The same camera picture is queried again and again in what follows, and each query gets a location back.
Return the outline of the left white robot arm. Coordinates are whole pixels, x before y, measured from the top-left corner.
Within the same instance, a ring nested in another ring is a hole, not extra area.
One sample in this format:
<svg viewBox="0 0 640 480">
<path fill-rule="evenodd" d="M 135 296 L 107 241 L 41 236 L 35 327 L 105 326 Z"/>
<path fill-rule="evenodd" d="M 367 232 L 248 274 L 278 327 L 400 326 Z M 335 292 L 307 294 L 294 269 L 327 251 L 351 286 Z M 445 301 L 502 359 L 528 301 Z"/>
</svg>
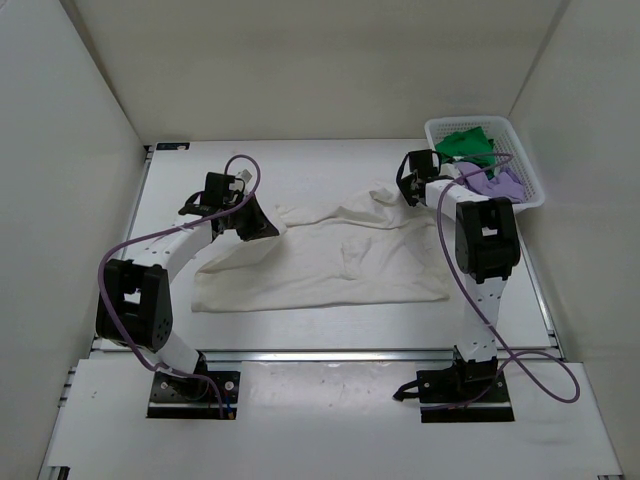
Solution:
<svg viewBox="0 0 640 480">
<path fill-rule="evenodd" d="M 125 243 L 148 242 L 139 255 L 125 260 L 106 255 L 98 274 L 100 338 L 130 348 L 152 372 L 188 382 L 205 380 L 203 354 L 174 331 L 170 287 L 197 253 L 227 231 L 244 242 L 280 235 L 261 209 L 251 179 L 246 170 L 209 173 L 204 189 L 188 198 L 171 227 Z"/>
</svg>

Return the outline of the cream white t-shirt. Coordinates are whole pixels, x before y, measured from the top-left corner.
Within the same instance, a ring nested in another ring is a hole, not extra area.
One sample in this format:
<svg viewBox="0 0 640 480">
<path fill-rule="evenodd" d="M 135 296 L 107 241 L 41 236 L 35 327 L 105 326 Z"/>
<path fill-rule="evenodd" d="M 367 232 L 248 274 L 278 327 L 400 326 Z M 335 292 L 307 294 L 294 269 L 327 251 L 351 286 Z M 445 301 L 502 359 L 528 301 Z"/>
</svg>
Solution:
<svg viewBox="0 0 640 480">
<path fill-rule="evenodd" d="M 278 205 L 279 235 L 238 243 L 194 275 L 198 313 L 446 301 L 435 214 L 375 181 L 312 207 Z"/>
</svg>

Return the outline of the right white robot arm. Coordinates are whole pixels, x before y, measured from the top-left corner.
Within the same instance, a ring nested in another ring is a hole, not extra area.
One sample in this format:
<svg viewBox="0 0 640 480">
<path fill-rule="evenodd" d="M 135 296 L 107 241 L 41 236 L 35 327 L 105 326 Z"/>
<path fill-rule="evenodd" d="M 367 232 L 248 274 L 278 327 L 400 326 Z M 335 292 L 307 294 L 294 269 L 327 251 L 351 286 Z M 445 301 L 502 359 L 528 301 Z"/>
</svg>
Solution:
<svg viewBox="0 0 640 480">
<path fill-rule="evenodd" d="M 497 360 L 496 326 L 504 289 L 521 258 L 513 204 L 507 197 L 488 197 L 466 186 L 486 179 L 487 168 L 452 178 L 441 172 L 448 157 L 434 150 L 405 155 L 396 184 L 411 207 L 435 211 L 445 260 L 466 300 L 462 333 L 454 351 L 466 366 Z"/>
</svg>

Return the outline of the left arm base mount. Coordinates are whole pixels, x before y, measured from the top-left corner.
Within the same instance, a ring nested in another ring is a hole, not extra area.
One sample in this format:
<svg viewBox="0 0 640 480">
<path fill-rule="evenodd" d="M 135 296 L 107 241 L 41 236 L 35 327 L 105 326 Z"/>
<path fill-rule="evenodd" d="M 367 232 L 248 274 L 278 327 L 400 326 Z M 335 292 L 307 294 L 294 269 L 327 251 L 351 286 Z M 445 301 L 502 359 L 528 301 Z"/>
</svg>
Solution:
<svg viewBox="0 0 640 480">
<path fill-rule="evenodd" d="M 218 400 L 210 383 L 182 379 L 156 372 L 151 384 L 147 417 L 151 419 L 194 419 L 231 421 L 237 417 L 240 371 L 208 371 L 216 385 Z"/>
</svg>

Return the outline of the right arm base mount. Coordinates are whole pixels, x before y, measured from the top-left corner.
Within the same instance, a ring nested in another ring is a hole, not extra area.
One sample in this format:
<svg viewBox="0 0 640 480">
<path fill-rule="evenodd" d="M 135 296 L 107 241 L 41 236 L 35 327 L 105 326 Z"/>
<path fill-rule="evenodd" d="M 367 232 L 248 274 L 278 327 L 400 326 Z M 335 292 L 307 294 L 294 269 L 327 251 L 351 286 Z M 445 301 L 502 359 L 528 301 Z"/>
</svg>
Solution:
<svg viewBox="0 0 640 480">
<path fill-rule="evenodd" d="M 466 361 L 455 351 L 449 367 L 417 371 L 415 379 L 400 386 L 393 399 L 418 400 L 423 424 L 515 420 L 506 378 L 495 357 Z"/>
</svg>

